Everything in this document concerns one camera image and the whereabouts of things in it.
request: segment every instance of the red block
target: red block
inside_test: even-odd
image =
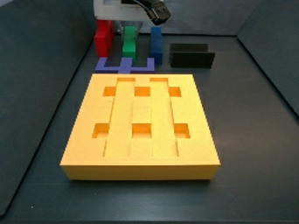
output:
[[[97,20],[97,32],[94,35],[96,51],[98,57],[108,56],[114,37],[113,23],[109,20]]]

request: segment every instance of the white robot part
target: white robot part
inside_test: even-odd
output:
[[[148,21],[144,9],[121,0],[93,0],[94,17],[101,20]]]

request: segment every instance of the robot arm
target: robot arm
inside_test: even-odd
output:
[[[162,24],[170,17],[170,12],[168,11],[165,4],[161,0],[130,0],[138,4],[146,13],[146,16],[152,20],[154,25]]]
[[[93,9],[101,20],[148,21],[150,18],[160,25],[170,17],[162,0],[93,0]]]

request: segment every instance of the black block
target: black block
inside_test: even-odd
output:
[[[170,44],[170,67],[210,68],[213,58],[206,44]]]

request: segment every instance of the gray surface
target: gray surface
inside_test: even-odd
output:
[[[164,36],[157,73],[193,73],[221,167],[208,181],[68,181],[58,163],[96,67],[90,47],[4,221],[299,221],[299,123],[234,38]],[[212,69],[170,69],[170,43],[206,43]],[[120,37],[110,64],[118,63]],[[137,39],[137,59],[149,36]]]
[[[0,7],[8,3],[10,3],[13,0],[0,0]]]
[[[0,215],[89,47],[92,30],[70,0],[0,8]]]
[[[237,38],[299,115],[299,1],[265,0]]]
[[[164,0],[172,17],[162,25],[162,33],[237,35],[261,0]],[[92,25],[93,1],[76,0]],[[145,22],[141,32],[150,32]]]

